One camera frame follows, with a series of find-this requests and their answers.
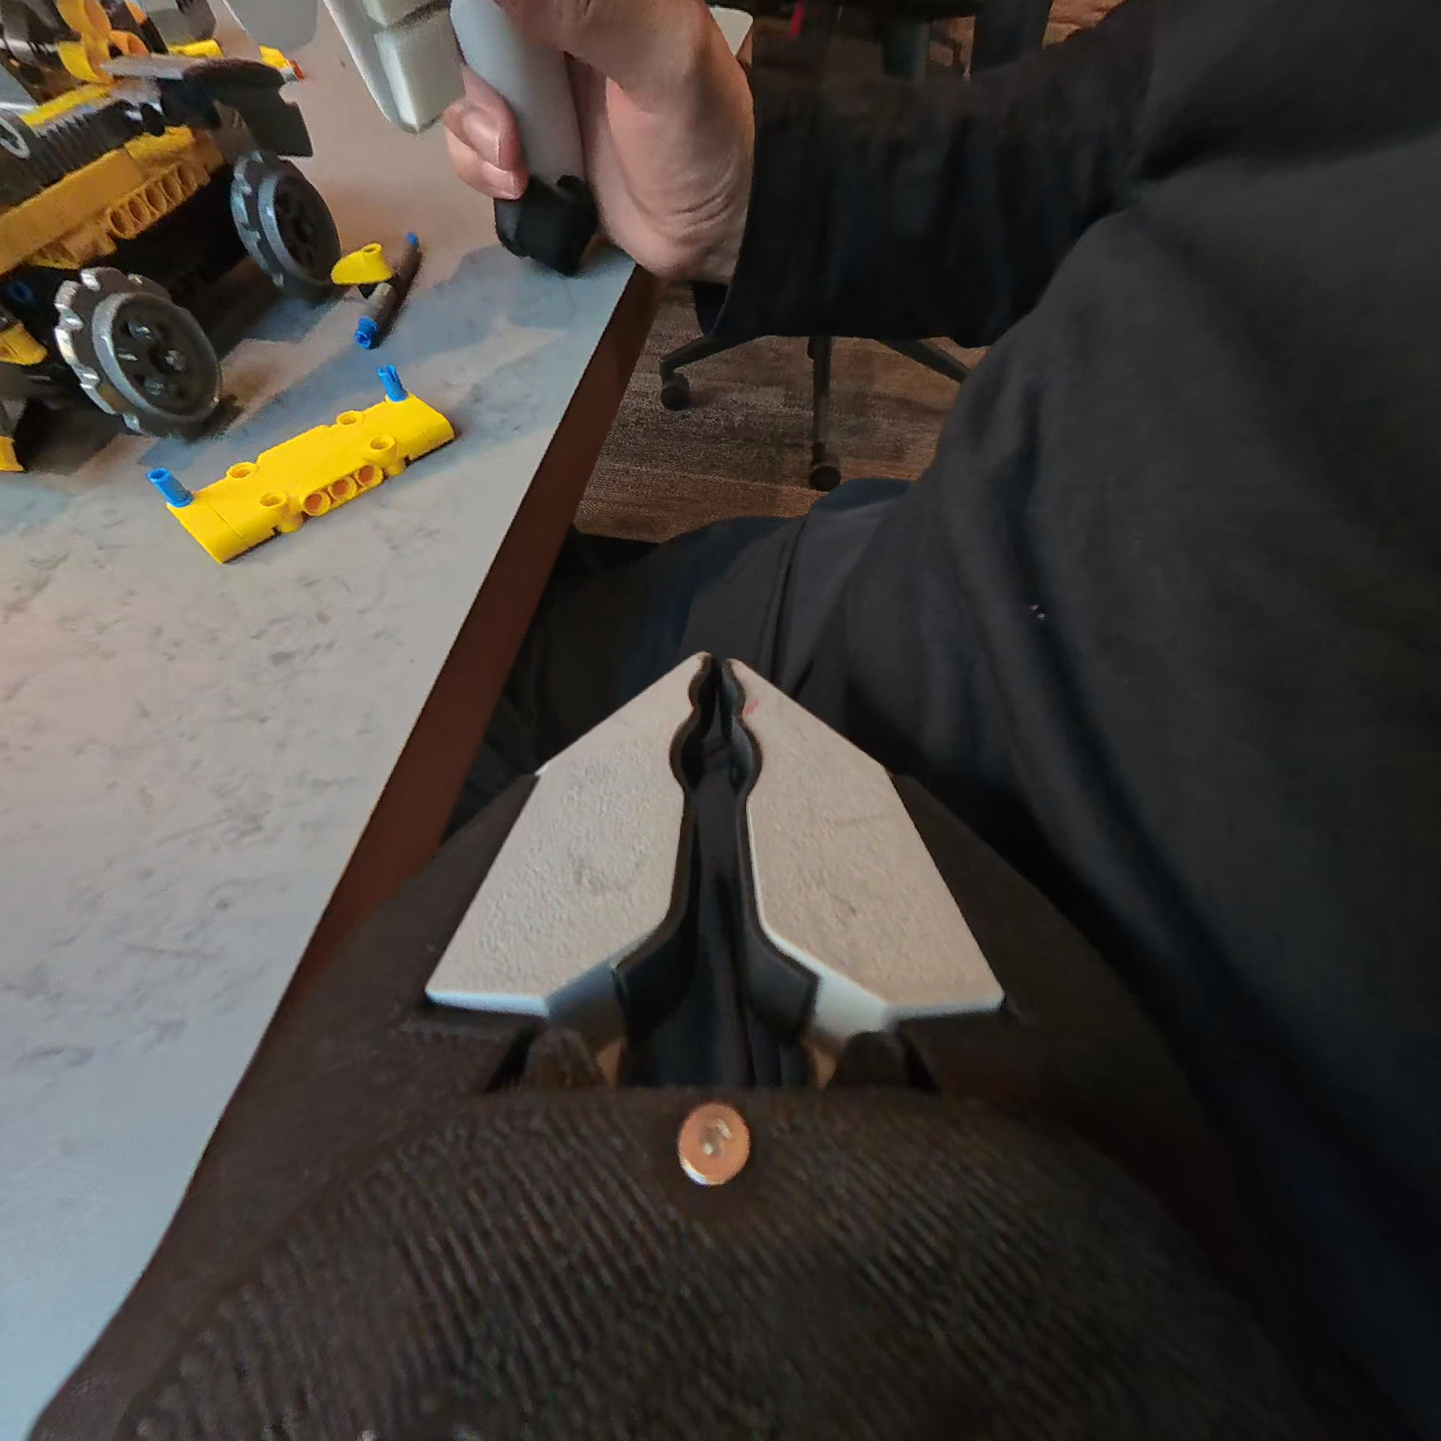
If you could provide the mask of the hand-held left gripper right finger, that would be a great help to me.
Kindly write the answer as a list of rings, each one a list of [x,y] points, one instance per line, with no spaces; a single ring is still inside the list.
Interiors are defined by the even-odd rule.
[[[1004,986],[891,773],[740,660],[726,692],[757,1008],[804,1041],[997,1011]]]

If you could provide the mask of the yellow grey toy brick vehicle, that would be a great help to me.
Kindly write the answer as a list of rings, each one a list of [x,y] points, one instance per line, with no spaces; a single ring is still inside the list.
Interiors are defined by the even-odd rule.
[[[224,401],[208,318],[251,260],[332,289],[332,209],[282,47],[250,58],[208,3],[3,3],[3,468],[47,413],[93,404],[195,438]]]

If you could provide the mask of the person's right forearm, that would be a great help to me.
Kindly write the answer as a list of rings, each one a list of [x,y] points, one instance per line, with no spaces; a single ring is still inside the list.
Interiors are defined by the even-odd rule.
[[[1123,3],[972,80],[884,95],[752,82],[756,152],[720,335],[982,346],[1104,217],[1257,313],[1282,354],[1438,337],[1438,3]]]

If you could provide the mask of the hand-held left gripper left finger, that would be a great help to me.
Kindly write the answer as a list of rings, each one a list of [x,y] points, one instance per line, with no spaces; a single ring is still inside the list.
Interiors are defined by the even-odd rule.
[[[627,1022],[624,965],[675,931],[692,836],[682,744],[714,658],[696,653],[555,754],[426,982],[438,1006]]]

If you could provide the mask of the person's black clothing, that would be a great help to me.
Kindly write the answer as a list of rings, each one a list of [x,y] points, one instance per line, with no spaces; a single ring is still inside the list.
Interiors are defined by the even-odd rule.
[[[1437,124],[1145,183],[809,673],[1142,991],[1377,1437],[1438,1437],[1437,349]]]

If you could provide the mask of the black office chair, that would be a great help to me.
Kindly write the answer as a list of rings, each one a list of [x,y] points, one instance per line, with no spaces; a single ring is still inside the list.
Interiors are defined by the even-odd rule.
[[[931,462],[960,380],[876,339],[840,337],[821,365],[800,337],[766,337],[687,365],[658,365],[668,437],[720,474],[804,485],[917,478]]]

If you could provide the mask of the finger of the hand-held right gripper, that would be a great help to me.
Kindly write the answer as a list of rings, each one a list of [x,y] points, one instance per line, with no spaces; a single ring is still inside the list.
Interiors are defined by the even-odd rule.
[[[246,35],[267,47],[306,47],[316,34],[320,1],[226,1],[229,13]]]

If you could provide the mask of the yellow rectangular brick block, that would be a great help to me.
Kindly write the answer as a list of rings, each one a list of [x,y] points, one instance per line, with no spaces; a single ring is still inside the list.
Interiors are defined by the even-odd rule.
[[[383,399],[238,461],[193,492],[256,500],[275,512],[275,538],[370,493],[455,438],[450,418],[419,396]]]

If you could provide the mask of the grey axle with yellow cam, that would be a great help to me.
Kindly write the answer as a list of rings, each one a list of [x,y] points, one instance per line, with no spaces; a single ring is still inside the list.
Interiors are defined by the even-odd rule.
[[[423,255],[419,234],[409,231],[395,258],[382,243],[368,243],[334,262],[332,281],[344,289],[358,289],[366,301],[354,329],[361,347],[378,349],[385,342],[416,282]]]

